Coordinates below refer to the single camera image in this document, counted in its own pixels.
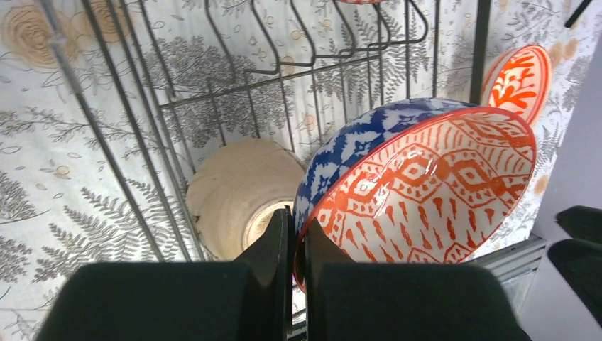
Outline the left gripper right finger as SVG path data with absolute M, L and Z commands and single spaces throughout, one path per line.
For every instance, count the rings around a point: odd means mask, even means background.
M 506 294 L 473 265 L 356 263 L 317 221 L 305 235 L 309 340 L 527 340 Z

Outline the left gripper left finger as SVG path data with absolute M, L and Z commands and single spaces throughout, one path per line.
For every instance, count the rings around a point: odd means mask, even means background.
M 292 327 L 289 207 L 233 261 L 94 263 L 76 270 L 39 340 L 285 340 Z

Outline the blue white patterned bowl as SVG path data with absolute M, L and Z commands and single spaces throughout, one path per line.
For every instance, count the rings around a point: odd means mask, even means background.
M 531 126 L 505 109 L 414 98 L 356 117 L 297 188 L 295 281 L 306 289 L 312 222 L 354 261 L 465 261 L 518 206 L 536 159 Z

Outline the red white patterned bowl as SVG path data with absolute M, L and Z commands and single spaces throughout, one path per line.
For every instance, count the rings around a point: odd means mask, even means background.
M 514 112 L 534 126 L 552 85 L 552 61 L 541 45 L 510 49 L 486 64 L 481 105 Z

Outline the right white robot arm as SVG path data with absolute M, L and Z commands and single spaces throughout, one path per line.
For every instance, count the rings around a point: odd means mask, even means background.
M 547 252 L 562 278 L 601 324 L 601 209 L 577 205 L 556 214 L 569 235 Z

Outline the beige ceramic bowl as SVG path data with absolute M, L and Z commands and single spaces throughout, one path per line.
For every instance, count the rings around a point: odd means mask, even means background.
M 205 160 L 185 204 L 208 252 L 231 261 L 266 230 L 277 209 L 291 206 L 305 174 L 302 161 L 268 139 L 244 139 Z

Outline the floral tablecloth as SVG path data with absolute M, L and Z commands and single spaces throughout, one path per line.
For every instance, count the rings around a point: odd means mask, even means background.
M 4 28 L 7 14 L 21 2 L 1 2 L 2 340 L 36 339 L 64 282 L 79 267 L 86 265 L 78 266 L 66 275 L 41 281 L 35 278 L 35 262 L 41 255 L 41 245 L 51 238 L 49 223 L 62 213 L 62 205 L 55 199 L 55 178 L 48 175 L 45 168 L 49 161 L 71 167 L 78 166 L 78 162 L 67 155 L 63 145 L 54 146 L 41 124 L 31 117 L 33 108 L 38 105 L 51 107 L 52 102 L 45 101 L 40 94 L 38 68 L 29 57 L 19 53 L 21 44 L 13 41 L 13 31 Z M 483 41 L 477 38 L 483 31 L 478 27 L 481 17 L 478 2 L 475 2 L 478 15 L 474 26 L 476 35 L 461 49 L 461 55 L 451 67 L 456 72 L 456 81 L 460 80 L 460 72 L 467 73 L 467 86 L 456 95 L 431 90 L 409 97 L 433 96 L 468 101 L 477 48 L 485 49 L 484 60 L 488 63 L 510 49 L 538 44 L 547 49 L 552 61 L 551 91 L 534 127 L 540 153 L 533 181 L 508 221 L 478 249 L 477 255 L 484 256 L 524 241 L 532 233 L 594 49 L 601 39 L 601 2 L 593 2 L 571 28 L 565 28 L 565 21 L 579 5 L 577 1 L 492 1 L 488 36 Z M 382 104 L 368 106 L 358 115 Z M 334 132 L 350 119 L 343 120 Z M 328 138 L 321 140 L 318 148 Z M 109 162 L 110 181 L 117 193 L 126 198 L 140 230 L 153 248 L 155 258 L 147 262 L 169 261 L 162 255 L 145 222 L 135 191 L 124 180 L 117 152 L 102 143 L 99 158 Z M 186 258 L 169 262 L 185 260 L 202 261 Z

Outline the black microphone tripod stand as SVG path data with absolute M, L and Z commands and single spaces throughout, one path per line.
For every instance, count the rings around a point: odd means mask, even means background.
M 585 12 L 592 0 L 581 0 L 579 5 L 573 10 L 570 17 L 565 21 L 564 27 L 571 28 L 578 20 L 579 17 Z

